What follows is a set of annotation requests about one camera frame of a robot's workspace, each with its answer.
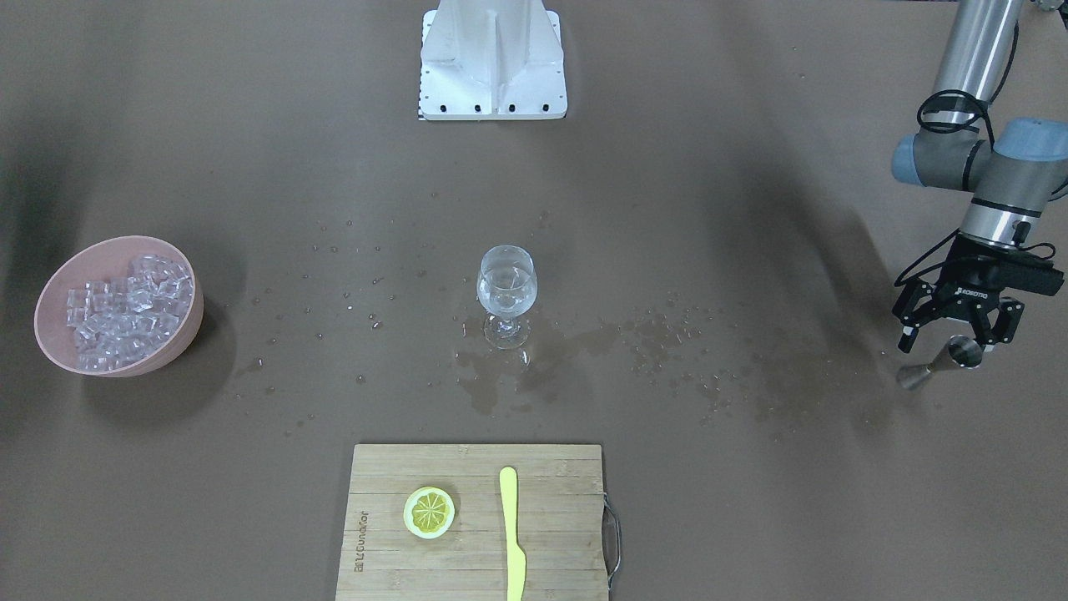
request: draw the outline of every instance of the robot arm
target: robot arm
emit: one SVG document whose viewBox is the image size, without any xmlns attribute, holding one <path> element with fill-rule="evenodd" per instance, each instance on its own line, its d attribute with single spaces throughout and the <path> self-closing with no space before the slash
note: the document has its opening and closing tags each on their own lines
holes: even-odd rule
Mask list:
<svg viewBox="0 0 1068 601">
<path fill-rule="evenodd" d="M 916 114 L 921 130 L 894 153 L 898 180 L 974 194 L 960 227 L 906 273 L 953 240 L 946 258 L 895 282 L 904 286 L 893 313 L 902 325 L 898 348 L 906 353 L 920 329 L 941 318 L 970 325 L 987 351 L 1011 343 L 1023 304 L 1002 292 L 1052 296 L 1064 283 L 1064 273 L 1049 260 L 1052 254 L 1039 257 L 1028 250 L 1042 244 L 1024 243 L 1046 205 L 1068 187 L 1068 123 L 1016 118 L 994 141 L 987 114 L 1007 75 L 1022 5 L 1023 0 L 961 0 L 934 94 Z M 979 120 L 987 140 L 978 139 Z M 922 279 L 939 268 L 936 281 Z"/>
</svg>

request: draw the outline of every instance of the metal jigger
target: metal jigger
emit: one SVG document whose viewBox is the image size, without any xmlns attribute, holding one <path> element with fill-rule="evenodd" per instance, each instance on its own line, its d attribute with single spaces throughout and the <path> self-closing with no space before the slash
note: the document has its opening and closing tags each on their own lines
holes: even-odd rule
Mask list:
<svg viewBox="0 0 1068 601">
<path fill-rule="evenodd" d="M 954 336 L 929 364 L 906 366 L 897 370 L 897 383 L 906 391 L 916 391 L 937 371 L 975 369 L 983 363 L 983 347 L 967 336 Z"/>
</svg>

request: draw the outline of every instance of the cutting board handle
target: cutting board handle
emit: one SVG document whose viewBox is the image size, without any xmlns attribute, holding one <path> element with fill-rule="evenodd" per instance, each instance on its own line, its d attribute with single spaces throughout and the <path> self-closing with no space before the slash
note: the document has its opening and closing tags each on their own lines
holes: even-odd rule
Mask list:
<svg viewBox="0 0 1068 601">
<path fill-rule="evenodd" d="M 610 562 L 609 553 L 604 553 L 604 569 L 608 570 L 608 590 L 611 592 L 612 581 L 615 580 L 615 574 L 619 573 L 619 568 L 623 567 L 623 531 L 619 528 L 619 517 L 616 516 L 615 509 L 612 508 L 612 504 L 608 501 L 608 493 L 604 493 L 604 518 L 607 520 L 601 520 L 601 537 L 603 540 L 612 540 L 606 535 L 606 531 L 612 528 L 615 539 L 615 544 L 611 549 L 615 554 L 615 562 Z"/>
</svg>

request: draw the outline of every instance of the wine glass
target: wine glass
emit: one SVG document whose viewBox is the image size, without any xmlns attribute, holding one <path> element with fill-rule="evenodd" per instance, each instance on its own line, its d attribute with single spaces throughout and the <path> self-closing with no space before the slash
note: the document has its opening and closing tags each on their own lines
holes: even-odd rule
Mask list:
<svg viewBox="0 0 1068 601">
<path fill-rule="evenodd" d="M 518 246 L 494 246 L 482 257 L 478 302 L 489 316 L 483 326 L 486 341 L 498 349 L 517 349 L 530 336 L 521 318 L 537 297 L 537 275 L 529 252 Z"/>
</svg>

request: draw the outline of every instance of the white metal mount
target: white metal mount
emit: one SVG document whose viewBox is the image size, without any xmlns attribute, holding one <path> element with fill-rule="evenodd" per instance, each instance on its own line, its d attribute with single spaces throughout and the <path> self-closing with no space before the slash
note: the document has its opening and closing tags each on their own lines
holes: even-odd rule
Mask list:
<svg viewBox="0 0 1068 601">
<path fill-rule="evenodd" d="M 541 0 L 441 0 L 423 15 L 419 115 L 560 118 L 567 112 L 560 16 Z"/>
</svg>

